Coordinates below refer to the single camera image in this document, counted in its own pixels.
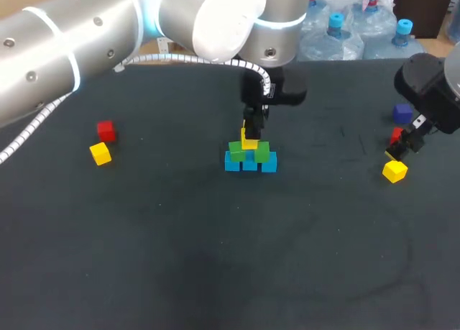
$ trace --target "brown cabinet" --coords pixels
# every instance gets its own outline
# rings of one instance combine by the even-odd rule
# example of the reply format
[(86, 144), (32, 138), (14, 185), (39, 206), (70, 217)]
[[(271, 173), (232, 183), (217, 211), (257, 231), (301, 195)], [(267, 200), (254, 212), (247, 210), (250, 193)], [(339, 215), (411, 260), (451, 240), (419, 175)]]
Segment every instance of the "brown cabinet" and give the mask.
[(436, 38), (451, 0), (395, 0), (397, 19), (410, 19), (416, 37)]

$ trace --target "red cube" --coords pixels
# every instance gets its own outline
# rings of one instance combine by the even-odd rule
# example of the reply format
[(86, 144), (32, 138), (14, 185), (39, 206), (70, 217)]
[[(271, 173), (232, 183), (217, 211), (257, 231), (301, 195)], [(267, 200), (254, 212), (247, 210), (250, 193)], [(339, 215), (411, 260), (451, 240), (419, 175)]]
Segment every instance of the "red cube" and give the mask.
[(101, 142), (115, 142), (116, 132), (114, 123), (110, 120), (98, 123), (98, 135)]
[(393, 143), (399, 140), (399, 138), (401, 137), (401, 133), (403, 131), (404, 129), (401, 129), (400, 127), (395, 127), (393, 129), (393, 134), (391, 135), (390, 145), (392, 145)]

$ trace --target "blue cube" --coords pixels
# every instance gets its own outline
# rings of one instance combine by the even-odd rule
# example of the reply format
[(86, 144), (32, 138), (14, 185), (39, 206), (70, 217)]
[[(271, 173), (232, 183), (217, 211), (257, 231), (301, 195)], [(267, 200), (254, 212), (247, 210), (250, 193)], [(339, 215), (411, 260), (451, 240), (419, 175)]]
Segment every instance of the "blue cube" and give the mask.
[(276, 173), (278, 167), (278, 158), (276, 152), (270, 152), (270, 160), (262, 163), (262, 173)]
[(243, 170), (257, 172), (257, 162), (255, 161), (254, 150), (246, 151), (246, 160), (243, 161)]
[(225, 152), (225, 171), (226, 172), (239, 172), (239, 162), (231, 161), (231, 154), (229, 151)]
[(393, 109), (393, 119), (396, 124), (409, 124), (412, 121), (413, 111), (408, 104), (396, 105)]

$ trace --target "stacked blocks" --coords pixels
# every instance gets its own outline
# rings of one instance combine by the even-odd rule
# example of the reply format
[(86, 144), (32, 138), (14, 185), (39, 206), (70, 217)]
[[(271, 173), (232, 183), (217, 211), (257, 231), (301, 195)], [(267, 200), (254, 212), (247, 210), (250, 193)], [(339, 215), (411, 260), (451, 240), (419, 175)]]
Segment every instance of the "stacked blocks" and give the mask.
[(392, 183), (404, 179), (408, 172), (408, 167), (400, 161), (390, 161), (383, 168), (382, 174)]
[(241, 142), (230, 142), (229, 149), (232, 162), (243, 162), (246, 160), (246, 152), (243, 150)]
[(399, 104), (393, 108), (393, 120), (396, 124), (409, 124), (412, 120), (413, 111), (408, 104)]
[(262, 163), (262, 173), (276, 173), (278, 166), (278, 158), (276, 152), (270, 153), (270, 159)]
[(239, 172), (242, 169), (257, 172), (261, 164), (263, 173), (275, 173), (277, 171), (276, 152), (270, 152), (269, 142), (256, 142), (257, 148), (252, 150), (245, 150), (242, 142), (230, 142), (229, 151), (225, 153), (225, 171)]
[(246, 160), (243, 161), (243, 170), (257, 172), (257, 162), (255, 162), (254, 150), (246, 151)]
[(257, 139), (246, 139), (246, 129), (241, 128), (241, 146), (244, 150), (256, 150), (259, 141)]
[(231, 153), (225, 152), (225, 171), (239, 172), (239, 162), (231, 161)]
[(91, 154), (93, 155), (93, 159), (94, 161), (96, 161), (97, 166), (112, 161), (109, 149), (107, 148), (104, 142), (98, 143), (97, 145), (90, 147), (89, 150), (91, 151)]

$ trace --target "toy block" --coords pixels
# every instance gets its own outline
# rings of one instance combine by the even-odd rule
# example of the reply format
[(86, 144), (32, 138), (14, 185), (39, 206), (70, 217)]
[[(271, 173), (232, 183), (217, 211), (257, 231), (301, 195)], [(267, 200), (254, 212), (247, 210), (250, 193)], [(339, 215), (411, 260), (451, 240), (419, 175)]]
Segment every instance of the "toy block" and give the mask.
[(115, 142), (116, 131), (114, 123), (110, 120), (98, 123), (98, 136), (101, 142)]
[(225, 171), (226, 172), (239, 172), (239, 162), (231, 161), (231, 152), (225, 152)]
[(246, 129), (241, 128), (241, 146), (243, 150), (256, 150), (258, 143), (257, 139), (246, 139)]
[(96, 162), (97, 166), (112, 161), (109, 149), (107, 148), (104, 142), (90, 147), (89, 150), (91, 151), (91, 154), (93, 155), (93, 159)]
[(382, 174), (392, 183), (396, 183), (404, 179), (408, 167), (400, 161), (390, 161), (383, 168)]
[(259, 142), (257, 150), (254, 152), (254, 160), (257, 163), (266, 163), (270, 161), (269, 142)]
[(391, 140), (390, 140), (390, 145), (395, 143), (396, 141), (399, 141), (401, 137), (401, 133), (404, 131), (404, 129), (401, 129), (400, 127), (395, 127), (393, 129), (393, 133), (391, 135)]
[(276, 173), (278, 166), (278, 158), (276, 152), (270, 153), (270, 160), (262, 163), (262, 173)]
[(393, 120), (396, 124), (409, 124), (413, 111), (408, 104), (399, 104), (393, 108)]
[(254, 150), (246, 151), (246, 160), (243, 162), (243, 170), (257, 172), (257, 162), (254, 160)]
[(246, 160), (246, 152), (243, 150), (241, 142), (230, 142), (229, 150), (232, 162), (243, 162)]

